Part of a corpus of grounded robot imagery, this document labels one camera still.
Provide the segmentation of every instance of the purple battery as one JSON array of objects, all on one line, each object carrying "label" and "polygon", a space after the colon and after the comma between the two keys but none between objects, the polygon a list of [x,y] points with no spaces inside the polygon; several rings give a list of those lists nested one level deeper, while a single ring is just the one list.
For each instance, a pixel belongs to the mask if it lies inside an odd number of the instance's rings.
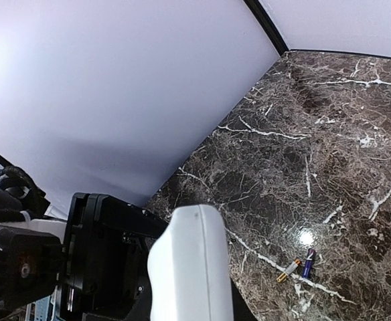
[{"label": "purple battery", "polygon": [[305,259],[305,265],[303,270],[303,278],[308,279],[310,275],[310,270],[315,260],[316,251],[314,249],[309,249],[307,252],[307,257]]}]

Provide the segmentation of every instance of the white panel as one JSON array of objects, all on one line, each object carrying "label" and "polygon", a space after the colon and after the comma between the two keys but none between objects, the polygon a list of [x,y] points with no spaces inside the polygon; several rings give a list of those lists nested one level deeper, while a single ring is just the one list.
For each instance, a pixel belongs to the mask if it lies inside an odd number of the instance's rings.
[{"label": "white panel", "polygon": [[0,153],[141,205],[277,58],[241,0],[0,1]]},{"label": "white panel", "polygon": [[261,1],[290,49],[391,57],[391,1]]}]

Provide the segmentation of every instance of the black corner strip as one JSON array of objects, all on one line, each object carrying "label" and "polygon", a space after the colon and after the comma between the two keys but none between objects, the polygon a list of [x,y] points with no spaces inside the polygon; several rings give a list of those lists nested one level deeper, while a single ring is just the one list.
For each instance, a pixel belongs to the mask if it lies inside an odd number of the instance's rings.
[{"label": "black corner strip", "polygon": [[265,33],[270,38],[272,44],[276,48],[279,55],[283,55],[286,51],[289,51],[288,46],[283,40],[281,34],[277,30],[273,21],[264,10],[259,0],[244,0],[245,4],[249,7],[251,12],[254,14],[256,20],[260,23]]}]

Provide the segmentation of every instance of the blue object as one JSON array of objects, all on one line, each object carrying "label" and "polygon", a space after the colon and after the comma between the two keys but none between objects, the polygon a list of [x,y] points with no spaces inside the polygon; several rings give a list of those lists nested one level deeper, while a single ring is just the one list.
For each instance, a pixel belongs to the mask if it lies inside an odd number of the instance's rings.
[{"label": "blue object", "polygon": [[310,275],[311,267],[313,266],[313,261],[315,260],[316,251],[314,249],[309,249],[307,257],[305,259],[305,265],[303,270],[303,278],[308,279]]}]

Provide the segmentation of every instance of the dark marble table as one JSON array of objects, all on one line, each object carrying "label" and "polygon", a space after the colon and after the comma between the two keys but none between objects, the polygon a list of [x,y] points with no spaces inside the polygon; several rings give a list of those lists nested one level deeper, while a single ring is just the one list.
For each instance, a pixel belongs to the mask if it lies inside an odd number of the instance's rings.
[{"label": "dark marble table", "polygon": [[[391,320],[391,60],[291,52],[149,204],[224,216],[259,320]],[[277,276],[307,248],[310,280]]]}]

